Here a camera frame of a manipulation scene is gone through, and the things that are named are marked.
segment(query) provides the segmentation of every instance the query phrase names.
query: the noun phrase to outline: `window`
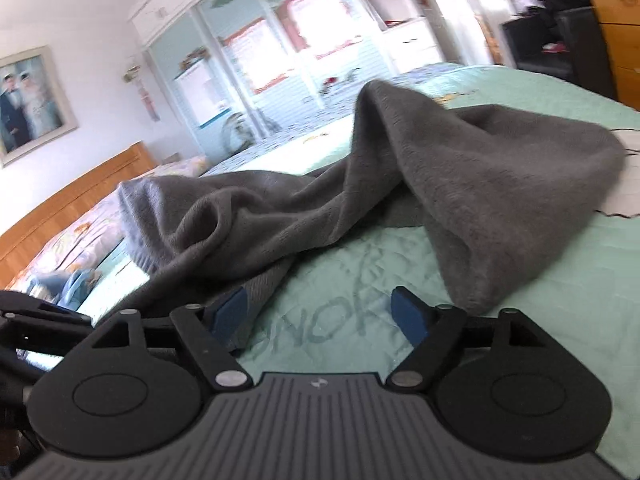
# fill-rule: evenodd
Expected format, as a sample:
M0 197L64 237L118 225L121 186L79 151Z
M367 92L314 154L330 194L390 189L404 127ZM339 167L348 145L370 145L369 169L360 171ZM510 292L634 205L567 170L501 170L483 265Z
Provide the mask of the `window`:
M303 43L316 59L362 40L342 0L287 0L284 6L284 14L297 29L298 37L292 37L292 43L296 46ZM292 27L285 29L292 36Z
M257 94L287 78L289 56L264 18L250 23L224 41Z

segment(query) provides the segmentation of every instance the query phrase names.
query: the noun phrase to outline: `picture frame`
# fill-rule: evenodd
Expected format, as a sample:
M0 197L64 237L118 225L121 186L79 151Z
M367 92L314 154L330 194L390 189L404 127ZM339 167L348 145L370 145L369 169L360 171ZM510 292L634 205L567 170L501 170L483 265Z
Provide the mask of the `picture frame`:
M0 59L0 168L77 127L48 46Z

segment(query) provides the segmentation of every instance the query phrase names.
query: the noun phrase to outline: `mint green bedspread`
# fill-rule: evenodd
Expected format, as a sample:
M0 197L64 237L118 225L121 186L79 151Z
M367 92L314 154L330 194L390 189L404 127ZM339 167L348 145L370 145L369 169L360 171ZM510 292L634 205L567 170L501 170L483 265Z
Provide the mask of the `mint green bedspread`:
M418 89L434 97L459 94L448 107L497 103L640 129L640 113L630 108L557 79L502 67L461 68ZM318 137L301 140L295 150L283 146L250 167L287 171L294 160L290 171L305 173L333 162L348 152L350 127L349 121L334 127L318 149ZM300 156L293 159L292 151ZM100 315L145 280L122 257L81 311ZM388 311L398 285L430 304L449 301L422 228L361 228L328 250L310 252L258 319L240 362L255 378L266 370L375 370L384 378L411 350ZM599 451L626 476L639 475L640 218L595 214L562 259L504 306L524 311L606 384L614 413Z

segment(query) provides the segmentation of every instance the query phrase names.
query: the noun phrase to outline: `logo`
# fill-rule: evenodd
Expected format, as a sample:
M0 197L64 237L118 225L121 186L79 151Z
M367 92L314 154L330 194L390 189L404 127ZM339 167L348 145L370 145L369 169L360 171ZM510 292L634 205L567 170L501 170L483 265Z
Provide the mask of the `logo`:
M314 388L321 390L325 386L329 385L329 381L323 379L322 377L318 377L315 381L311 381L309 384L311 384Z

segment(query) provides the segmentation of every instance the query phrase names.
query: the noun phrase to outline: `black circular pad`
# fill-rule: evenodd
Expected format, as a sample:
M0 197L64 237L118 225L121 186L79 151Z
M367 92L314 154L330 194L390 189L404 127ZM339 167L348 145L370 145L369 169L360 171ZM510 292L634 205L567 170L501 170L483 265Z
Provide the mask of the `black circular pad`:
M600 381L570 354L547 348L492 351L444 377L435 400L461 440L518 462L595 450L611 414Z
M196 379L143 348L103 348L66 358L34 387L27 413L61 452L112 459L157 449L200 411Z
M491 388L502 409L523 416L540 416L562 408L566 393L562 384L544 375L513 374L499 378Z
M140 407L148 393L149 388L142 379L125 374L103 374L78 384L74 403L89 415L123 415Z

